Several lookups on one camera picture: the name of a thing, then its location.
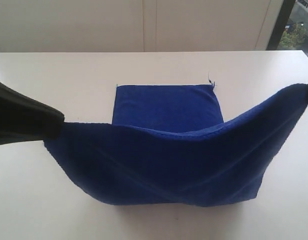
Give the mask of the blue towel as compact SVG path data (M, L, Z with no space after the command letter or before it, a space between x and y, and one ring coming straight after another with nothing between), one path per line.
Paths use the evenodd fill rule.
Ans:
M44 146L76 186L109 205L240 203L256 198L306 110L307 84L229 121L212 83L121 85L112 123L66 122Z

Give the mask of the black window frame post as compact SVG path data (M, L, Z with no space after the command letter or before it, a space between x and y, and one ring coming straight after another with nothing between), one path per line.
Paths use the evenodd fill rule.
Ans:
M278 13L275 25L266 47L267 51L275 51L278 48L283 32L285 30L286 23L289 20L295 2L295 0L284 0L282 2L282 6Z

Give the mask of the green tree outside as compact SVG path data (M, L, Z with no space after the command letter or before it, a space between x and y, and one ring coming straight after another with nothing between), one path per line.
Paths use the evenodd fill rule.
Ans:
M303 44L305 37L306 28L304 23L293 23L284 30L278 48L281 50L296 50Z

